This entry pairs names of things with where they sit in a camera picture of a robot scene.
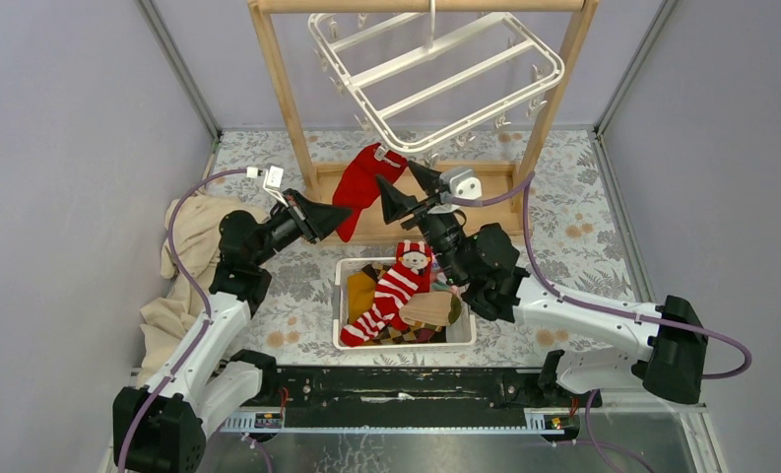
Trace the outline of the pink patterned sock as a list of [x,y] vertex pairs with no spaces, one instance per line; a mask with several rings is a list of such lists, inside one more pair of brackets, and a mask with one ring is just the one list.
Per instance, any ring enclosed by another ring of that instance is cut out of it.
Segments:
[[448,292],[457,296],[459,294],[459,288],[448,282],[441,267],[436,263],[431,266],[430,276],[430,289],[436,292]]

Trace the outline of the mustard yellow sock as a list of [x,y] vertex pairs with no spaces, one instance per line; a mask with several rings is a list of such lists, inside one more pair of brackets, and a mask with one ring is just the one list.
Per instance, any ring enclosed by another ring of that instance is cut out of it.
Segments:
[[359,271],[347,279],[348,323],[355,323],[364,312],[372,308],[376,284],[375,273],[365,271]]

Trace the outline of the red white striped sock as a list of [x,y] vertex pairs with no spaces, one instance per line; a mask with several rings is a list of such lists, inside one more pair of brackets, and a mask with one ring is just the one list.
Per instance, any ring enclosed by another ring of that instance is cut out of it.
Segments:
[[398,330],[408,328],[409,325],[400,317],[400,309],[414,294],[429,291],[428,272],[418,275],[400,262],[389,266],[378,277],[372,308],[355,323],[347,323],[341,328],[341,342],[348,347],[358,347],[375,338],[388,325]]

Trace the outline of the wooden hanger stand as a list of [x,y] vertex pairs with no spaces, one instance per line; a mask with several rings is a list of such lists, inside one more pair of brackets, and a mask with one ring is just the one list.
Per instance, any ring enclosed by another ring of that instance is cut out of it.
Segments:
[[[489,119],[502,126],[507,110],[521,101],[528,101],[529,114],[535,123],[521,163],[482,165],[447,161],[438,165],[437,181],[443,188],[437,193],[433,211],[442,215],[467,207],[472,211],[475,228],[487,221],[499,221],[509,237],[521,233],[529,219],[523,213],[524,205],[517,203],[515,198],[530,185],[531,174],[570,80],[571,69],[598,8],[597,2],[250,1],[247,6],[303,181],[311,196],[324,201],[331,200],[347,167],[342,163],[319,165],[310,157],[272,20],[275,14],[308,14],[309,30],[317,41],[322,64],[333,71],[336,87],[356,101],[365,114],[368,129],[375,131],[381,139],[372,155],[378,163],[385,162],[389,152],[408,157],[430,151],[448,139],[466,135]],[[428,35],[421,46],[355,75],[340,58],[340,51],[396,31],[422,16],[428,17]],[[384,108],[376,108],[365,94],[366,87],[433,60],[498,25],[518,34],[520,41]],[[416,143],[402,141],[388,125],[388,118],[452,91],[530,50],[537,51],[549,62],[551,71],[548,75],[534,76],[522,89]]]

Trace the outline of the red bow sock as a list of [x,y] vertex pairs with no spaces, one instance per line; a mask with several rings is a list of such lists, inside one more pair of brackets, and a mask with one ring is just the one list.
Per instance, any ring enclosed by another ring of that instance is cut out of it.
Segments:
[[405,239],[397,244],[396,259],[405,268],[418,275],[424,275],[431,269],[433,255],[430,247],[424,241]]

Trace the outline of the beige sock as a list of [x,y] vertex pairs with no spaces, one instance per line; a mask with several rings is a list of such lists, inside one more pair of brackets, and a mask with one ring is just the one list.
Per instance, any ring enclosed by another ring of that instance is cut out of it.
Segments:
[[448,326],[456,322],[462,313],[460,299],[450,292],[414,294],[400,309],[401,319],[408,323]]

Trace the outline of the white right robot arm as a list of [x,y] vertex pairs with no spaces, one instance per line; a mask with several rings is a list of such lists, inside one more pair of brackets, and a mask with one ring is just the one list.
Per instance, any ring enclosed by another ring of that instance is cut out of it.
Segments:
[[666,401],[698,403],[708,337],[687,300],[627,303],[556,286],[537,262],[519,266],[520,252],[500,224],[465,233],[455,215],[460,205],[484,203],[482,182],[472,169],[439,172],[411,162],[409,170],[424,199],[378,176],[383,219],[419,230],[471,312],[486,320],[562,328],[604,344],[582,355],[550,354],[547,372],[537,380],[543,401],[560,406],[574,394],[642,386]]

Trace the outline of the plain red sock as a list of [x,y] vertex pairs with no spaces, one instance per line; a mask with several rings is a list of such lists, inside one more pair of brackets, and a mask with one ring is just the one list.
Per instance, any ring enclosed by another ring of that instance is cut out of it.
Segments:
[[361,149],[342,174],[332,204],[349,208],[352,213],[337,229],[338,237],[349,242],[356,230],[360,213],[379,198],[376,177],[395,183],[408,166],[408,160],[393,151],[383,151],[380,143]]

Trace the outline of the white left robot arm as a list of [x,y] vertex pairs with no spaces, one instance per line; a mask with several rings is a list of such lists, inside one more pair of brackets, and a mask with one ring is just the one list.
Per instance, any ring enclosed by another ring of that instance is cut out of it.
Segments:
[[274,357],[243,351],[220,374],[218,361],[264,302],[264,267],[293,242],[330,236],[351,209],[313,202],[288,189],[264,221],[236,210],[219,224],[220,259],[203,311],[163,366],[141,387],[124,387],[112,404],[114,463],[121,472],[194,472],[209,437],[243,403],[278,393]]

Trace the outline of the white plastic basket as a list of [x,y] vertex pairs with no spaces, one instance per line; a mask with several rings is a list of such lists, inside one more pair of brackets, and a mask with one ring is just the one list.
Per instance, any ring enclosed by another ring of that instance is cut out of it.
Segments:
[[477,326],[475,317],[469,312],[465,303],[462,303],[462,313],[459,319],[446,328],[446,340],[442,343],[423,343],[423,344],[402,344],[402,345],[378,345],[378,346],[345,346],[340,340],[341,328],[348,323],[347,313],[347,279],[356,274],[361,268],[369,263],[381,263],[390,265],[393,262],[391,257],[373,257],[373,258],[343,258],[337,262],[334,277],[333,293],[333,331],[332,343],[340,351],[401,351],[409,348],[418,348],[420,350],[433,349],[436,351],[449,351],[472,346],[477,340]]

